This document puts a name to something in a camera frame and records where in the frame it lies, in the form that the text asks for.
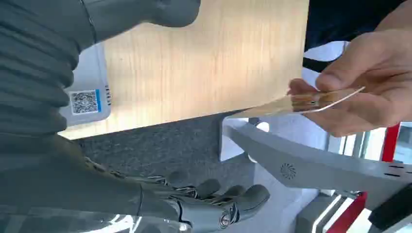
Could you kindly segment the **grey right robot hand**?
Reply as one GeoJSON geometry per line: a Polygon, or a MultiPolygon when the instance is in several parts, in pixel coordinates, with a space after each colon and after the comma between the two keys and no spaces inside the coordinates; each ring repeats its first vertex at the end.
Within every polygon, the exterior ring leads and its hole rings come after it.
{"type": "Polygon", "coordinates": [[[266,187],[177,188],[91,161],[59,133],[80,53],[140,23],[185,27],[198,0],[0,3],[0,230],[3,233],[214,232],[253,217],[266,187]]]}

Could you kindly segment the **person's hand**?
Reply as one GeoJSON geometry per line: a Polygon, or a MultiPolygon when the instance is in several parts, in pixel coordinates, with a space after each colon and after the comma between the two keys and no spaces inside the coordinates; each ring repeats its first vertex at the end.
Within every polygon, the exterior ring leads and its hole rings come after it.
{"type": "Polygon", "coordinates": [[[315,86],[294,79],[289,87],[291,95],[363,88],[331,108],[306,114],[335,137],[411,121],[412,33],[391,29],[363,34],[323,70],[315,86]]]}

